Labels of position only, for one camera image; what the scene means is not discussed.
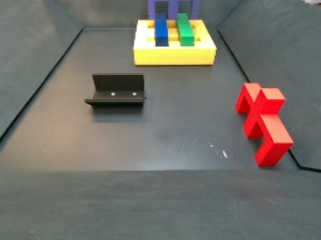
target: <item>red block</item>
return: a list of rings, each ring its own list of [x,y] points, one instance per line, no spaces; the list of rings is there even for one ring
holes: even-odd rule
[[[285,100],[277,88],[261,88],[258,83],[244,84],[236,111],[249,114],[244,125],[248,138],[265,138],[256,154],[258,166],[274,166],[293,145],[290,134],[277,115]]]

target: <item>yellow base block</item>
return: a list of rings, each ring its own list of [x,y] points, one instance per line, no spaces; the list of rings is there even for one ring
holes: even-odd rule
[[[202,20],[190,20],[195,42],[182,47],[178,40],[175,20],[169,20],[170,46],[155,47],[154,20],[139,20],[134,41],[135,65],[213,65],[215,44]]]

